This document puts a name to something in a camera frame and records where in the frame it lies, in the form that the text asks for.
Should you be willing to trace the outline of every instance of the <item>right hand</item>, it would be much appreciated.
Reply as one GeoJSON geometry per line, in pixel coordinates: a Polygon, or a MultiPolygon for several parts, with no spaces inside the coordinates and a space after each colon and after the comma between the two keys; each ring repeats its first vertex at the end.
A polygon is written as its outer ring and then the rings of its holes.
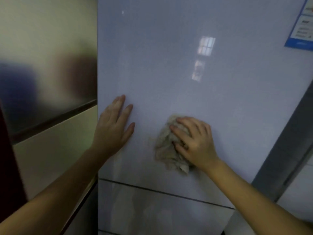
{"type": "Polygon", "coordinates": [[[188,128],[191,137],[171,125],[170,130],[188,147],[186,149],[179,143],[175,143],[175,149],[196,167],[207,172],[219,160],[214,147],[211,127],[207,123],[191,117],[177,118],[177,122],[188,128]]]}

